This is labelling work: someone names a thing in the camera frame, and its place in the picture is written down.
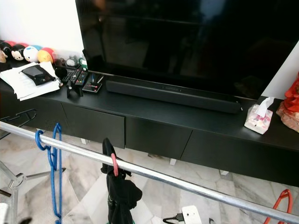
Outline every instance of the tv screen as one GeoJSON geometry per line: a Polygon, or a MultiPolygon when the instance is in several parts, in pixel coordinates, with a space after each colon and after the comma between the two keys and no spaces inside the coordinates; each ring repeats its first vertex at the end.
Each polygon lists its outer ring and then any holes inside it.
{"type": "Polygon", "coordinates": [[[88,69],[257,99],[299,39],[299,0],[76,0],[88,69]]]}

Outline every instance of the marble floor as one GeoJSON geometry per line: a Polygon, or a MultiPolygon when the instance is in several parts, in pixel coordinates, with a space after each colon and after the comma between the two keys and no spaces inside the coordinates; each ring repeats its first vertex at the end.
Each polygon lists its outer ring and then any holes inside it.
{"type": "MultiPolygon", "coordinates": [[[[89,142],[83,145],[79,138],[63,135],[63,141],[96,152],[102,151],[102,145],[89,142]]],[[[125,161],[141,165],[195,184],[237,196],[258,204],[272,207],[281,191],[288,188],[294,198],[293,214],[299,216],[299,188],[276,182],[260,180],[248,176],[229,173],[222,176],[219,170],[187,162],[177,161],[169,165],[169,159],[149,156],[147,153],[131,149],[116,148],[117,156],[125,161]]],[[[41,151],[35,142],[16,135],[9,135],[0,141],[0,159],[15,174],[30,175],[48,171],[49,165],[45,151],[41,151]]],[[[64,224],[106,224],[107,223],[107,186],[106,175],[102,174],[101,163],[63,152],[63,223],[64,224]]],[[[0,187],[7,178],[0,174],[0,187]]],[[[168,184],[157,182],[133,174],[129,177],[143,196],[137,206],[131,210],[136,224],[160,224],[162,218],[172,217],[183,206],[195,205],[203,224],[212,218],[217,224],[260,224],[265,217],[241,210],[217,201],[177,189],[168,184]]],[[[287,200],[282,201],[280,210],[286,210],[287,200]]],[[[19,191],[18,220],[32,217],[32,224],[52,224],[55,217],[52,212],[50,179],[43,177],[27,181],[19,191]]]]}

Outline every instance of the power plug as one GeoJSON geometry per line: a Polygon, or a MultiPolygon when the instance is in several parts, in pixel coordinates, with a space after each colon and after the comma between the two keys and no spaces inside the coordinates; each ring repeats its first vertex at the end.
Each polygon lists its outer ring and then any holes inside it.
{"type": "Polygon", "coordinates": [[[194,205],[182,208],[185,224],[202,224],[197,208],[194,205]]]}

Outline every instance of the drawer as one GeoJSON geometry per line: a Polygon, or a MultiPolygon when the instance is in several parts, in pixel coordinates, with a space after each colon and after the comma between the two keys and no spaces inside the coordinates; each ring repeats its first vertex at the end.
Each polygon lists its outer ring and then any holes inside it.
{"type": "Polygon", "coordinates": [[[299,186],[299,152],[224,135],[193,131],[181,160],[299,186]]]}
{"type": "Polygon", "coordinates": [[[190,137],[188,128],[126,118],[126,147],[180,159],[190,137]]]}
{"type": "Polygon", "coordinates": [[[62,103],[73,136],[102,143],[109,138],[113,146],[125,147],[125,119],[99,111],[62,103]]]}
{"type": "MultiPolygon", "coordinates": [[[[60,102],[35,97],[19,101],[15,94],[1,93],[1,118],[14,116],[16,113],[36,109],[36,117],[26,126],[53,131],[57,122],[60,123],[63,133],[68,134],[66,117],[60,102]]],[[[13,121],[11,124],[19,125],[26,121],[26,116],[13,121]]]]}

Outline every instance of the black soundbar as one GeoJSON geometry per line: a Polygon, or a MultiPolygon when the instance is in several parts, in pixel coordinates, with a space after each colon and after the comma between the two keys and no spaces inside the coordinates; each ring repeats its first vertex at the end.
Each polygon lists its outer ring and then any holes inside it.
{"type": "Polygon", "coordinates": [[[238,98],[233,96],[139,79],[111,76],[106,81],[106,88],[109,92],[117,92],[214,111],[238,113],[241,110],[241,104],[238,98]]]}

